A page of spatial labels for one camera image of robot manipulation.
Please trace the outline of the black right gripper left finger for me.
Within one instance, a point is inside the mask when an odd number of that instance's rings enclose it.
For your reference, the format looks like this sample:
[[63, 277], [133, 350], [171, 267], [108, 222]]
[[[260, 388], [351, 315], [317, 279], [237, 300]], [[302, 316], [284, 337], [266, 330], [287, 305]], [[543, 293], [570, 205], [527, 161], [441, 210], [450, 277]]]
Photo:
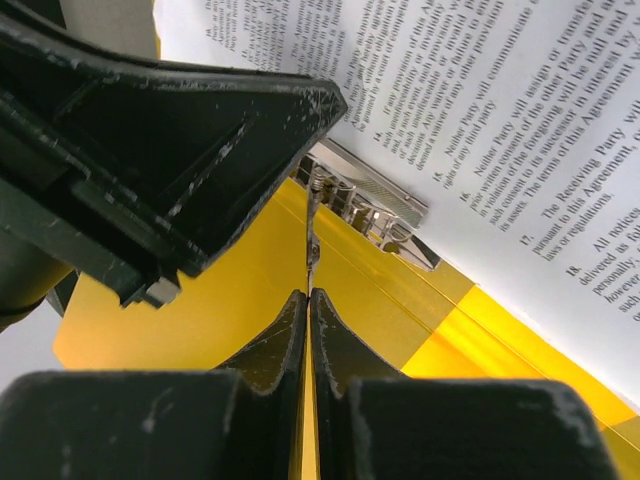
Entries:
[[306, 297], [208, 371], [41, 371], [1, 396], [5, 479], [297, 479]]

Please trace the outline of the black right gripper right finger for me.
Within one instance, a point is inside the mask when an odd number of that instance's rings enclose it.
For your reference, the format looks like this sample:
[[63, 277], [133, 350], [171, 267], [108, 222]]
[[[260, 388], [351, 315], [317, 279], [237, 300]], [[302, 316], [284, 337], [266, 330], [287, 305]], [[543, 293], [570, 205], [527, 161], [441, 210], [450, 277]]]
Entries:
[[548, 380], [413, 379], [310, 296], [323, 479], [614, 479], [591, 412]]

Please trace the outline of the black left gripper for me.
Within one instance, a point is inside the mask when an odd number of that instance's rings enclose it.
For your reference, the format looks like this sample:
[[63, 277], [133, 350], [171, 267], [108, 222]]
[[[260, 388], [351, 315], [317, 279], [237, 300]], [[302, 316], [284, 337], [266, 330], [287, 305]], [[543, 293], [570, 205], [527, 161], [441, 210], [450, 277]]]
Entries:
[[72, 270], [123, 305], [180, 292], [345, 113], [308, 76], [119, 55], [1, 16], [1, 323]]

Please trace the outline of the yellow plastic folder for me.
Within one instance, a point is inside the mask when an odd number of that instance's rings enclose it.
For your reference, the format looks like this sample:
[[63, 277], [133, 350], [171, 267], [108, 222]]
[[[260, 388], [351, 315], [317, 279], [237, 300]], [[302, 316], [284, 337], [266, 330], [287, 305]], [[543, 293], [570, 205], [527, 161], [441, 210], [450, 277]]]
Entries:
[[[286, 181], [242, 238], [159, 309], [121, 307], [82, 276], [53, 350], [72, 370], [214, 368], [264, 330], [306, 286], [306, 196]], [[619, 474], [639, 475], [639, 417], [623, 400], [448, 264], [423, 272], [379, 251], [327, 209], [317, 283], [341, 319], [412, 377], [551, 379], [591, 408]]]

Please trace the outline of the metal folder clip mechanism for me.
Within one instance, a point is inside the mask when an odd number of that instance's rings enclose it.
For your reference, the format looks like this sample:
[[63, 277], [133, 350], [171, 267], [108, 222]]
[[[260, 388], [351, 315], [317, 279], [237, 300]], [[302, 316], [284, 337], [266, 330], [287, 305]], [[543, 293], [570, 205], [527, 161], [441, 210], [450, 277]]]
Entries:
[[306, 269], [312, 287], [321, 256], [314, 220], [325, 206], [382, 252], [433, 271], [441, 257], [417, 236], [429, 207], [337, 142], [324, 138], [300, 160], [291, 178], [306, 192]]

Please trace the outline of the printed paper sheet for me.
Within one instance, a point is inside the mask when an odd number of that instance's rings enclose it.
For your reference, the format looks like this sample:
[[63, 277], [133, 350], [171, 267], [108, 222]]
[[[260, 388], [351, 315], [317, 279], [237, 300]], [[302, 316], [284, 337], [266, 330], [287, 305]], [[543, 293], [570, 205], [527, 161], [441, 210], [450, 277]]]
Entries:
[[635, 1], [158, 1], [165, 60], [334, 81], [420, 239], [639, 402]]

